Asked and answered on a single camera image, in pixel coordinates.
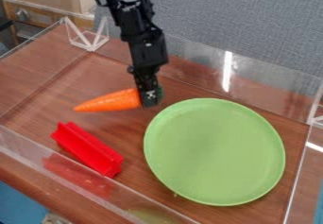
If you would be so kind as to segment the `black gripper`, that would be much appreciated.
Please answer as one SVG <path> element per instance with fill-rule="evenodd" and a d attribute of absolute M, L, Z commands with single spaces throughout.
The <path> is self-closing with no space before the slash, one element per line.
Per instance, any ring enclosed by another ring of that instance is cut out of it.
<path fill-rule="evenodd" d="M 165 32 L 161 29 L 130 30 L 127 43 L 133 59 L 131 73 L 135 75 L 142 105 L 145 108 L 157 106 L 165 93 L 155 73 L 169 63 Z"/>

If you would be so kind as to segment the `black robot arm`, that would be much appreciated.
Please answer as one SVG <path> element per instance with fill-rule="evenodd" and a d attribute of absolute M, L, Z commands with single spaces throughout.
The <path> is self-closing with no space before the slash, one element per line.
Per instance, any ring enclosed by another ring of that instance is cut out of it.
<path fill-rule="evenodd" d="M 101 7 L 109 7 L 121 38 L 129 43 L 134 75 L 145 107 L 159 104 L 163 98 L 157 73 L 169 63 L 169 50 L 163 30 L 153 22 L 151 0 L 95 0 Z"/>

